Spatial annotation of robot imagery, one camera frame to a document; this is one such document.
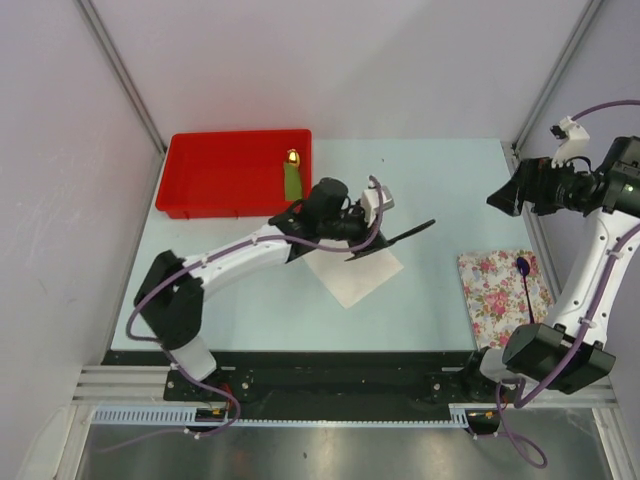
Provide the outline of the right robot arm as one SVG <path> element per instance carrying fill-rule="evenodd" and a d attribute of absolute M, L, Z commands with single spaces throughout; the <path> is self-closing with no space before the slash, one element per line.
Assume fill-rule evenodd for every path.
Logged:
<path fill-rule="evenodd" d="M 595 171 L 526 159 L 487 202 L 512 217 L 525 203 L 536 215 L 575 211 L 585 217 L 585 231 L 546 319 L 517 327 L 505 347 L 480 353 L 479 365 L 461 376 L 463 393 L 484 401 L 500 381 L 521 386 L 532 379 L 536 387 L 517 401 L 524 405 L 544 389 L 573 394 L 607 376 L 616 361 L 604 350 L 610 310 L 639 250 L 638 137 L 616 138 Z"/>

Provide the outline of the white paper napkin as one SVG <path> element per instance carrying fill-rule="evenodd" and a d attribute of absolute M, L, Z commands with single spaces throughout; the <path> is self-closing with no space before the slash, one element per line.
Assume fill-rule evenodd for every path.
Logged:
<path fill-rule="evenodd" d="M 337 302 L 349 309 L 379 288 L 404 266 L 388 250 L 356 260 L 347 253 L 316 250 L 304 257 L 306 264 Z"/>

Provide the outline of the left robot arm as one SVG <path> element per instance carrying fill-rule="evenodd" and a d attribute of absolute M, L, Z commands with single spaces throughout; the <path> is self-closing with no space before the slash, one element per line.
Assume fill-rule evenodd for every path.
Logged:
<path fill-rule="evenodd" d="M 149 341 L 187 376 L 187 389 L 199 399 L 210 399 L 220 390 L 221 376 L 200 336 L 205 301 L 246 276 L 315 250 L 358 260 L 434 224 L 428 220 L 388 239 L 381 225 L 384 212 L 393 205 L 389 190 L 375 177 L 356 201 L 343 182 L 323 178 L 307 197 L 239 241 L 192 257 L 171 250 L 158 254 L 134 298 L 130 317 L 144 320 L 152 331 Z"/>

